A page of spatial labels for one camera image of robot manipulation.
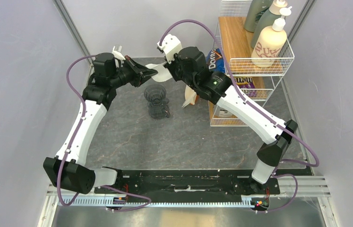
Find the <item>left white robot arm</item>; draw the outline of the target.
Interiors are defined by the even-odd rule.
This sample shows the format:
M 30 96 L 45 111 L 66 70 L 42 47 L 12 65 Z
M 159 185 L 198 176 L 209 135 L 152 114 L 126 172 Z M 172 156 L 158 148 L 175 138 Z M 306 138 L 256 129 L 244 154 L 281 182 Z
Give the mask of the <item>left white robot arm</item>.
M 119 193 L 124 187 L 124 180 L 118 177 L 119 171 L 110 167 L 87 168 L 87 153 L 101 120 L 117 95 L 116 90 L 126 84 L 139 87 L 158 74 L 158 70 L 154 64 L 144 66 L 129 56 L 109 52 L 92 58 L 94 71 L 82 93 L 72 86 L 67 71 L 66 80 L 80 99 L 80 108 L 62 147 L 55 157 L 44 160 L 43 168 L 58 190 L 87 194 L 95 187 L 106 185 L 112 193 Z

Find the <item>dark transparent coffee dripper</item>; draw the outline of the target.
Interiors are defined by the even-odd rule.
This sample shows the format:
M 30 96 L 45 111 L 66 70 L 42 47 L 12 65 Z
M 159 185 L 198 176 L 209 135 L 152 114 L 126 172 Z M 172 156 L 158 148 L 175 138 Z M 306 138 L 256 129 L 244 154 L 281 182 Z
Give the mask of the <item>dark transparent coffee dripper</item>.
M 149 85 L 144 91 L 144 97 L 148 107 L 160 107 L 168 105 L 166 89 L 162 85 Z

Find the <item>white paper coffee filter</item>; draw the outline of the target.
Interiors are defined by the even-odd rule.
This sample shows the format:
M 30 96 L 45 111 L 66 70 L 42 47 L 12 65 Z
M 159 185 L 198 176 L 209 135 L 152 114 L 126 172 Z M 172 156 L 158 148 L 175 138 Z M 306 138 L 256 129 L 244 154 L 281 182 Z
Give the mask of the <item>white paper coffee filter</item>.
M 163 66 L 163 64 L 147 64 L 145 65 L 148 69 L 153 69 L 157 71 L 157 74 L 152 76 L 151 78 L 156 82 L 165 82 L 172 79 L 172 75 L 167 68 Z

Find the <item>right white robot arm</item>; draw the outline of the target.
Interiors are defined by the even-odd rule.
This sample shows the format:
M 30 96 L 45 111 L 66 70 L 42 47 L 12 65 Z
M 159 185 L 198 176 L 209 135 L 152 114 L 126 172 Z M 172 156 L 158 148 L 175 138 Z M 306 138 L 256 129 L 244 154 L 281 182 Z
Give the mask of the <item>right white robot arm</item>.
M 295 136 L 297 123 L 273 116 L 245 95 L 235 82 L 220 71 L 210 71 L 197 47 L 159 48 L 165 54 L 166 79 L 182 81 L 201 98 L 225 108 L 245 122 L 262 139 L 258 160 L 249 179 L 249 188 L 262 193 Z

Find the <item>clear glass carafe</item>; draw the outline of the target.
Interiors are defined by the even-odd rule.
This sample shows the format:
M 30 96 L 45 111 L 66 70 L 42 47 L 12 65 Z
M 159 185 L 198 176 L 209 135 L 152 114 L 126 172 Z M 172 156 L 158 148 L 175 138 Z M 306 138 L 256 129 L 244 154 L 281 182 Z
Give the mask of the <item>clear glass carafe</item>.
M 170 109 L 167 103 L 148 103 L 148 113 L 154 119 L 170 118 Z

